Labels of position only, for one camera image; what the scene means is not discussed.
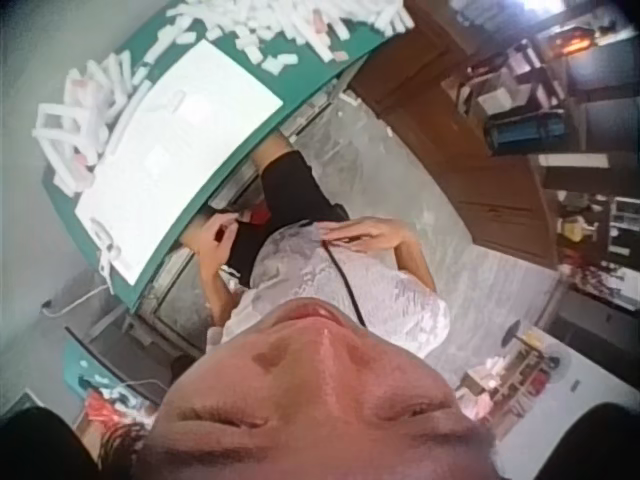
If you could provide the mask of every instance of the floor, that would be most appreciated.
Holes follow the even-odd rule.
[[[413,224],[438,290],[451,310],[451,332],[426,359],[451,385],[499,354],[506,328],[532,324],[555,285],[550,270],[473,245],[460,217],[418,160],[363,104],[341,100],[296,141],[325,194],[351,217],[377,215]],[[393,263],[391,257],[384,261]],[[207,312],[195,265],[161,309],[194,343]]]

